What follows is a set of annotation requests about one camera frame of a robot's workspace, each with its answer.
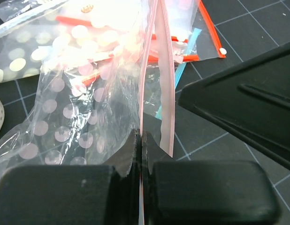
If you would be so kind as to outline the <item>clear pink-dotted zip bag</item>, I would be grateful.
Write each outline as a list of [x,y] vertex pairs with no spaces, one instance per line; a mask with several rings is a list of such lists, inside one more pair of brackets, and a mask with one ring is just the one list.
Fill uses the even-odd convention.
[[175,72],[173,55],[163,46],[159,46],[158,61],[148,61],[157,4],[150,6],[149,0],[142,1],[141,23],[111,59],[87,63],[86,68],[66,64],[62,58],[42,61],[31,112],[0,139],[0,179],[21,166],[101,165],[135,129],[141,137],[137,225],[144,225],[145,80],[150,69],[160,75],[162,122],[158,146],[172,157]]

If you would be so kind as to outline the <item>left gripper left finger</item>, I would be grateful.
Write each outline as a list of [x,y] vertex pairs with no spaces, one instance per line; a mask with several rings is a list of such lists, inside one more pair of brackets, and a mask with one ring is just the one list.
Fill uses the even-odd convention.
[[101,165],[36,165],[0,179],[0,225],[136,225],[141,137]]

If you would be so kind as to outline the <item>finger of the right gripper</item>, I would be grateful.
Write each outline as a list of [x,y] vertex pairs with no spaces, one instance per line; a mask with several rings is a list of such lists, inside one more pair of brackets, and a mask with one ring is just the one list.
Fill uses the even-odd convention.
[[290,170],[290,42],[186,85],[178,104]]

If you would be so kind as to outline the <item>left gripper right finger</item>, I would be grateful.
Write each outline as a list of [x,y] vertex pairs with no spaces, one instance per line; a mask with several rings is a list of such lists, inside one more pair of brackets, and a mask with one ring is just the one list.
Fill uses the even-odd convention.
[[281,217],[262,167],[248,160],[176,161],[142,136],[145,225],[274,225]]

